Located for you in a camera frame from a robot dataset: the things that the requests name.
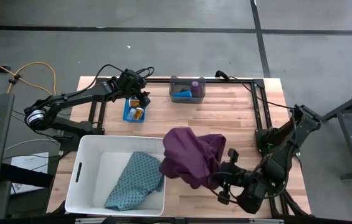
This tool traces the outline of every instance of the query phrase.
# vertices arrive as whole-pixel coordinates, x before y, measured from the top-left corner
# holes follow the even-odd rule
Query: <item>purple cloth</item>
[[[209,188],[206,177],[218,172],[226,138],[221,134],[195,136],[191,128],[173,128],[163,138],[161,172],[170,179],[181,177],[193,189]]]

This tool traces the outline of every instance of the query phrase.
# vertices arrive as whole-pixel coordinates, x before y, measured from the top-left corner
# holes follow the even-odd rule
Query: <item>paper sheet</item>
[[[37,153],[34,155],[48,157],[49,153],[42,152],[42,153]],[[12,158],[11,165],[31,170],[36,167],[43,166],[49,162],[48,158],[41,158],[41,157],[37,157],[37,156],[14,157],[14,158]],[[33,171],[43,172],[46,174],[47,170],[48,170],[48,166],[43,166],[38,169],[34,169]],[[33,190],[43,189],[43,187],[36,187],[33,185],[17,184],[17,183],[13,183],[13,186],[14,186],[14,188],[11,188],[11,195],[14,194],[14,189],[17,194],[24,193],[24,192],[30,192]]]

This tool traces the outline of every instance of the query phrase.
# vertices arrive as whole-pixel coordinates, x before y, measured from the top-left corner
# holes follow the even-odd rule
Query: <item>teal cloth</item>
[[[150,193],[161,192],[164,177],[159,171],[160,165],[156,158],[144,152],[134,152],[104,207],[116,211],[129,210],[143,203]]]

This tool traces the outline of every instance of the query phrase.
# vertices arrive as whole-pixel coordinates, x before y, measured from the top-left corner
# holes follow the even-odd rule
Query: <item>wooden tabletop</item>
[[[91,83],[93,77],[80,77],[78,90]],[[281,81],[278,78],[265,78],[265,90],[270,102],[285,105]],[[149,83],[145,91],[151,92],[150,105],[144,123],[129,123],[122,120],[125,100],[109,102],[105,111],[103,127],[105,134],[163,137],[171,128],[190,127],[197,136],[222,134],[226,137],[226,148],[222,161],[228,160],[228,148],[239,153],[237,165],[252,170],[261,160],[256,150],[254,131],[257,129],[252,104],[252,95],[239,84],[206,84],[206,96],[202,104],[172,103],[169,97],[169,83]],[[70,119],[87,121],[90,103],[75,106]],[[273,127],[280,127],[288,121],[287,109],[269,105]],[[71,152],[60,162],[55,176],[47,212],[55,210],[66,198],[76,152]],[[238,195],[242,188],[233,187]],[[297,161],[289,174],[287,190],[296,203],[310,213],[302,172]],[[281,211],[279,199],[277,208]],[[166,179],[166,198],[163,217],[222,217],[222,218],[269,218],[269,201],[264,200],[255,214],[243,211],[238,205],[223,205],[208,189],[193,190],[180,178]]]

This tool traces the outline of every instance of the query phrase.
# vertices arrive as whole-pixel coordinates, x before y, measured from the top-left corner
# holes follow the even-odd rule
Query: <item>concrete floor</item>
[[[352,1],[257,0],[263,29],[352,30]],[[0,24],[94,27],[188,27],[254,29],[249,0],[0,0]],[[317,113],[337,107],[352,91],[352,35],[264,35],[271,77],[281,78],[288,105],[304,104]],[[13,70],[33,62],[51,64],[60,92],[74,91],[79,76],[94,75],[104,63],[156,68],[155,75],[213,76],[223,70],[236,77],[263,77],[255,34],[157,32],[0,31],[0,63]],[[106,74],[116,75],[107,70]],[[24,71],[26,79],[52,89],[52,75],[42,67]],[[0,93],[9,75],[0,75]],[[14,109],[22,111],[46,94],[17,85]],[[11,121],[7,145],[41,138]],[[31,143],[6,156],[57,150],[50,142]],[[312,213],[352,220],[352,172],[339,124],[332,120],[312,133],[302,147],[303,176]],[[11,213],[39,210],[48,192],[16,197]],[[28,202],[41,198],[38,203]]]

